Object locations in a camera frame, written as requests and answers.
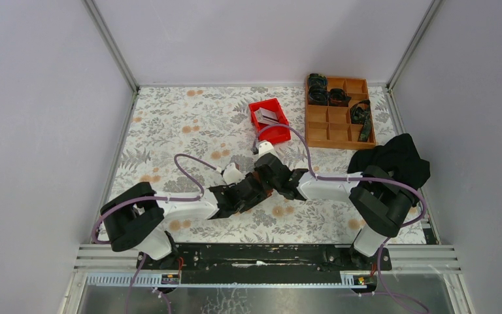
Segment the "red plastic bin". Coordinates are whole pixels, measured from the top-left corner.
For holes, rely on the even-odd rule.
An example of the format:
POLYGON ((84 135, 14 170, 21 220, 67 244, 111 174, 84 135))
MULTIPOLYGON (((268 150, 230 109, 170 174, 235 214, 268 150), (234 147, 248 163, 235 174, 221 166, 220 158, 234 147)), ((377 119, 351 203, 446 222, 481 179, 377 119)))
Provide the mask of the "red plastic bin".
POLYGON ((268 126, 275 124, 289 125, 277 98, 251 103, 248 108, 252 124, 259 135, 259 141, 279 144, 291 139, 288 128, 277 126, 267 129, 268 126))

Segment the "brown leather card holder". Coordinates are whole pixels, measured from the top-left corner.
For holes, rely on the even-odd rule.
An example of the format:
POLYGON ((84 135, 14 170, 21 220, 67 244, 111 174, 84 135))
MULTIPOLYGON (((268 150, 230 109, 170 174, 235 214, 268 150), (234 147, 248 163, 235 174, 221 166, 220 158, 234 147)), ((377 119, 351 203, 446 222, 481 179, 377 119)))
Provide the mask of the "brown leather card holder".
POLYGON ((261 200, 266 200, 272 196, 273 189, 265 182, 263 182, 261 175, 258 171, 253 171, 252 176, 256 181, 256 187, 259 190, 261 200))

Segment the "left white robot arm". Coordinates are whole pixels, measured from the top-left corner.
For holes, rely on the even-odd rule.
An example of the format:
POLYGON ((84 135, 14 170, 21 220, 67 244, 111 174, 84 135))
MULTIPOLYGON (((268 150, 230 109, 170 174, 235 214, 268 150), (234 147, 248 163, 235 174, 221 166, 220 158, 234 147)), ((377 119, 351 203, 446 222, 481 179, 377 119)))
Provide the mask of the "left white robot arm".
POLYGON ((213 186, 202 194, 156 192, 150 183, 137 183, 102 206, 96 225, 104 226, 105 241, 114 252, 137 249, 162 269, 176 262, 175 242, 160 230, 164 220, 212 220, 243 213, 272 194, 258 175, 248 173, 239 183, 213 186))

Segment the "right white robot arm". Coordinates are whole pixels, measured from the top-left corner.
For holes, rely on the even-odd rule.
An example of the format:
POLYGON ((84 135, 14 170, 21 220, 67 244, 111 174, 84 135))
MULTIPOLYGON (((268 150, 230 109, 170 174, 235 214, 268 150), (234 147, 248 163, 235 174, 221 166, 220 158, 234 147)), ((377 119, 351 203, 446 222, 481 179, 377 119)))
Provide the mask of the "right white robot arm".
POLYGON ((409 209, 417 200, 415 189, 393 180, 377 166, 341 175, 313 174, 308 169, 290 170, 272 153, 254 164, 260 182, 289 200, 350 201, 365 221, 352 243, 348 259, 364 270, 389 238, 396 237, 409 209))

